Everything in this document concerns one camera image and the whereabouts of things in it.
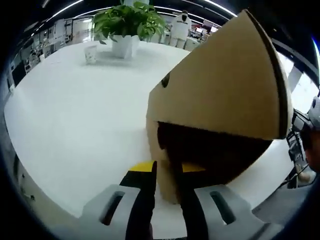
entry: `white tabletop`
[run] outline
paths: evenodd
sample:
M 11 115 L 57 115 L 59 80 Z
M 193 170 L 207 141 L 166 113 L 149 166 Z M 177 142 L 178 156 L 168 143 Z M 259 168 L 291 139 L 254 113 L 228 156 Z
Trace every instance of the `white tabletop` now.
M 84 47 L 98 45 L 86 65 Z M 37 65 L 14 90 L 4 114 L 14 149 L 29 175 L 64 210 L 83 206 L 128 169 L 151 159 L 146 135 L 149 92 L 188 51 L 141 42 L 134 60 L 114 59 L 111 43 L 64 47 Z M 228 184 L 255 208 L 293 168 L 285 140 L 274 141 Z M 186 236 L 179 205 L 156 190 L 155 239 Z

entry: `cardboard box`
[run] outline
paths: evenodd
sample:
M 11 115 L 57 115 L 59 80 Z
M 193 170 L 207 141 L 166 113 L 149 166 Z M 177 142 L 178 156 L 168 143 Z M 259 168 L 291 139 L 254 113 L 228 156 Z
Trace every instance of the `cardboard box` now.
M 255 159 L 246 163 L 252 164 L 272 140 L 287 135 L 293 113 L 287 81 L 271 40 L 246 10 L 168 73 L 150 92 L 146 114 L 150 152 L 152 159 L 159 162 L 157 180 L 163 198 L 172 203 L 179 202 L 171 171 L 172 159 L 168 156 L 167 142 L 163 141 L 176 141 L 177 158 L 194 154 L 182 152 L 183 148 L 186 152 L 187 147 L 193 148 L 192 142 L 200 145 L 196 148 L 201 153 L 199 161 L 202 163 L 222 161 L 230 164 L 232 161 L 228 162 L 227 154 L 223 154 L 222 160 L 210 155 L 210 144 L 214 148 L 223 138 L 222 148 L 232 152 L 232 139 L 242 142 L 241 136 L 252 143 L 251 148 L 259 151 L 252 155 Z M 176 127 L 172 131 L 162 131 L 160 137 L 159 124 Z M 242 168 L 239 160 L 235 165 Z

